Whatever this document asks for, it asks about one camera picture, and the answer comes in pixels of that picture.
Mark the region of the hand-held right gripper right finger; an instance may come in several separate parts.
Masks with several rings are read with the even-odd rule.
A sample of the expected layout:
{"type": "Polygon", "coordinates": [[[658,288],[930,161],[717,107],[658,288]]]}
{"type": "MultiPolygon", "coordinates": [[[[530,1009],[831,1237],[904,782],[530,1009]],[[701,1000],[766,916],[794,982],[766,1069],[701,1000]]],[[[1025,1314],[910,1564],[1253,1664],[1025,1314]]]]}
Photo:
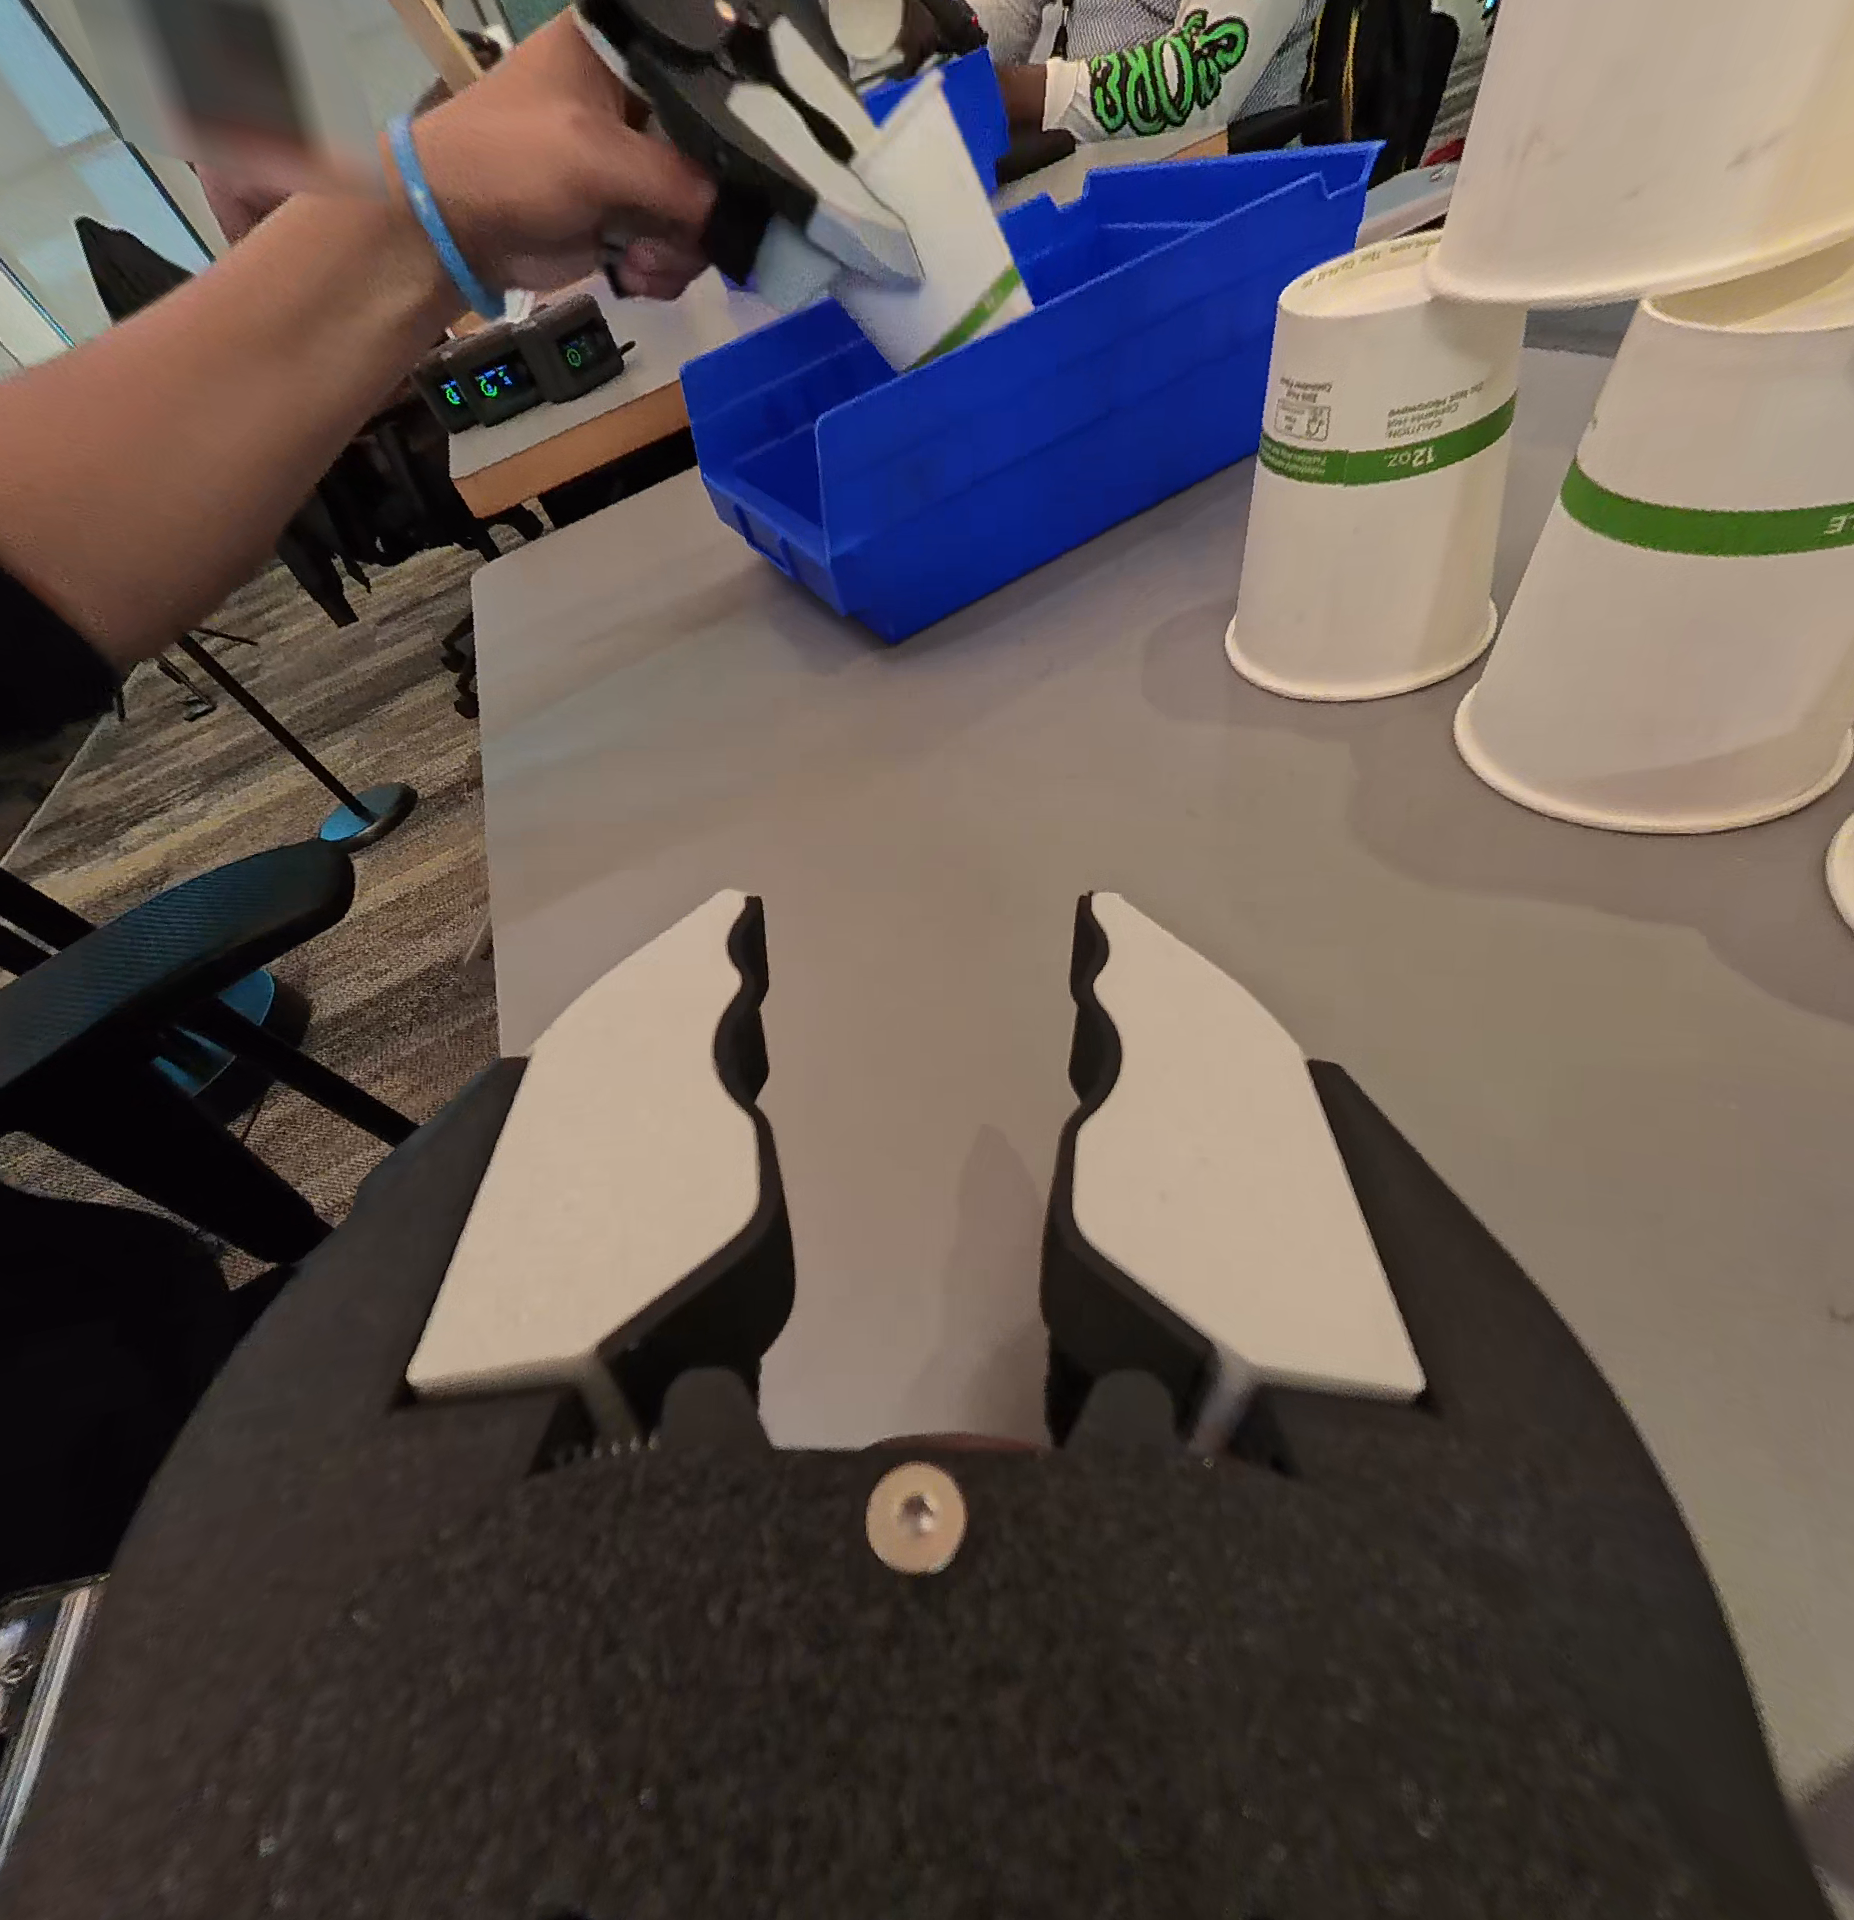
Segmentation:
{"type": "Polygon", "coordinates": [[[1259,1386],[1421,1404],[1421,1350],[1279,1009],[1125,896],[1075,896],[1061,987],[1047,1439],[1061,1447],[1115,1376],[1157,1378],[1202,1460],[1228,1447],[1259,1386]]]}

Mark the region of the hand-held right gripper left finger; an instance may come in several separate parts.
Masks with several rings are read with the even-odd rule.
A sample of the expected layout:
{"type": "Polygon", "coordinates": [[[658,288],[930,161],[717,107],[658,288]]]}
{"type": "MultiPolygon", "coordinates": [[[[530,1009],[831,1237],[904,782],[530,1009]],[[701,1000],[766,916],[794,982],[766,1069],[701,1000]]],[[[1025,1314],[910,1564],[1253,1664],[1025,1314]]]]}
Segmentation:
{"type": "Polygon", "coordinates": [[[684,1376],[756,1393],[794,1307],[756,1009],[766,901],[722,889],[530,1040],[418,1404],[560,1386],[600,1439],[643,1439],[684,1376]]]}

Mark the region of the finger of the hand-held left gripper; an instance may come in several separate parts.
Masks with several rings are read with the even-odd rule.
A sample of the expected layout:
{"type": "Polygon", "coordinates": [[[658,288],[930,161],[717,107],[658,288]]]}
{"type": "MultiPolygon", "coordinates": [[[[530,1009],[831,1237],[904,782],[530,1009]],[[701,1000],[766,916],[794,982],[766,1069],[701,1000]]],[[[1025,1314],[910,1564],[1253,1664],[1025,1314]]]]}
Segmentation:
{"type": "Polygon", "coordinates": [[[845,65],[831,18],[773,18],[766,60],[835,161],[875,151],[875,117],[845,65]]]}
{"type": "Polygon", "coordinates": [[[808,189],[814,189],[808,245],[831,264],[875,288],[920,288],[910,227],[845,161],[814,151],[808,189]]]}

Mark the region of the blue plastic bin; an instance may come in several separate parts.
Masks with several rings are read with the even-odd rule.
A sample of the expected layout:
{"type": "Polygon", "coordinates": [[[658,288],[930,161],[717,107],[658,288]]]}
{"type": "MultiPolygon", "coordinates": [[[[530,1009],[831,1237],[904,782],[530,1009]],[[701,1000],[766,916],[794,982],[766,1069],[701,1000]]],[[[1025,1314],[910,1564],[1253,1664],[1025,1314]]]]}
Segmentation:
{"type": "MultiPolygon", "coordinates": [[[[970,173],[976,173],[976,189],[993,195],[993,164],[1000,164],[1000,151],[1012,151],[1012,117],[1000,117],[1000,82],[993,82],[986,42],[976,42],[976,51],[957,51],[957,60],[935,60],[935,65],[920,65],[920,79],[939,79],[939,98],[947,98],[957,134],[968,134],[968,151],[970,151],[970,173]]],[[[882,82],[865,82],[865,93],[860,93],[865,117],[886,124],[920,79],[882,79],[882,82]]]]}
{"type": "Polygon", "coordinates": [[[886,369],[845,301],[684,361],[717,516],[904,643],[1249,466],[1279,293],[1347,261],[1375,141],[1096,164],[1000,209],[1036,317],[886,369]]]}

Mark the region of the person's left forearm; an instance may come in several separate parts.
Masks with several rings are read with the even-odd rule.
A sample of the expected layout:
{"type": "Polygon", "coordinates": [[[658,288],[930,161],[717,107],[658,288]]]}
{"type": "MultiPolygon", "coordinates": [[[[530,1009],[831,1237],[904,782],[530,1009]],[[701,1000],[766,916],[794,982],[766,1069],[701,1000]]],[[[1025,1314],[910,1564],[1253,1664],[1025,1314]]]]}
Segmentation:
{"type": "Polygon", "coordinates": [[[459,317],[389,195],[287,195],[221,264],[0,379],[0,573],[108,664],[200,632],[459,317]]]}

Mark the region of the person's left hand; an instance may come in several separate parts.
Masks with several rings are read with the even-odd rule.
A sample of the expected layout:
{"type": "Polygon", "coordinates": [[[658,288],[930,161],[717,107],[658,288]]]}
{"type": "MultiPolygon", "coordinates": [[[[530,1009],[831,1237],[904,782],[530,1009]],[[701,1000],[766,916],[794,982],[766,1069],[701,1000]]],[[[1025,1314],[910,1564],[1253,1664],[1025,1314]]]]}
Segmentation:
{"type": "Polygon", "coordinates": [[[637,98],[560,10],[471,93],[407,124],[441,219],[489,288],[684,293],[717,180],[637,124],[637,98]]]}

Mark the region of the blue wristband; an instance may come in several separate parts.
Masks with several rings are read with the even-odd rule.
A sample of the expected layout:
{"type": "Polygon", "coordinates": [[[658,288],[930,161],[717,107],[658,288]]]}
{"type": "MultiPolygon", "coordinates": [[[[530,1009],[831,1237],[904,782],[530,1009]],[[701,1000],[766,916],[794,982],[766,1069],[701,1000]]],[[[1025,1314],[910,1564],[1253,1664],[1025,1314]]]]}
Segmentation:
{"type": "Polygon", "coordinates": [[[407,134],[407,117],[389,124],[389,164],[392,164],[392,189],[431,253],[431,264],[448,275],[448,288],[463,293],[471,317],[498,329],[511,317],[511,293],[489,288],[471,275],[471,261],[459,253],[459,227],[441,219],[441,195],[424,180],[424,161],[418,161],[418,134],[407,134]]]}

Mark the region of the black backpack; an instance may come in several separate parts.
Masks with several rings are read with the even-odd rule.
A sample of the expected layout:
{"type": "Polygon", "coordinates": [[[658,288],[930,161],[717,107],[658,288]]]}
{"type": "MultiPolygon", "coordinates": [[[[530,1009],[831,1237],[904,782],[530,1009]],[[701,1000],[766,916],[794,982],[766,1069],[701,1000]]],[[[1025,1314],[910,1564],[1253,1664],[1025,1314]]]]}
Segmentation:
{"type": "Polygon", "coordinates": [[[1324,0],[1299,141],[1375,141],[1366,180],[1421,164],[1459,38],[1438,0],[1324,0]]]}

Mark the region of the black floor stand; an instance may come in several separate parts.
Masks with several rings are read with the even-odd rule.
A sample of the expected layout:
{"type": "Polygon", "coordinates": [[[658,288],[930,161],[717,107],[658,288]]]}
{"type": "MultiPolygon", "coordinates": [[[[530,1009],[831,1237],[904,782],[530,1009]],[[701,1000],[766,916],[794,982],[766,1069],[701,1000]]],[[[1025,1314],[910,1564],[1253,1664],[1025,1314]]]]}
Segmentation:
{"type": "Polygon", "coordinates": [[[371,847],[389,843],[392,830],[407,830],[418,814],[418,791],[407,782],[341,782],[245,674],[227,653],[260,653],[260,637],[245,632],[184,632],[166,653],[155,653],[155,664],[184,693],[212,693],[212,703],[237,703],[260,735],[271,735],[315,791],[328,791],[328,814],[315,814],[315,843],[328,847],[371,847]]]}

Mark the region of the black hanging jacket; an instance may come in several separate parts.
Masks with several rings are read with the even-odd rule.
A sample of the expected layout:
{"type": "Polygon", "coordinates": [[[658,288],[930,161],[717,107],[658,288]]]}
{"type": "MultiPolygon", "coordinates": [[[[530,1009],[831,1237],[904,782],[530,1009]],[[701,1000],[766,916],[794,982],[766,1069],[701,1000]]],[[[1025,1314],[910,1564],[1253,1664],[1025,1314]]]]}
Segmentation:
{"type": "Polygon", "coordinates": [[[193,264],[158,261],[143,233],[108,227],[87,209],[78,209],[78,253],[115,329],[193,280],[193,264]]]}

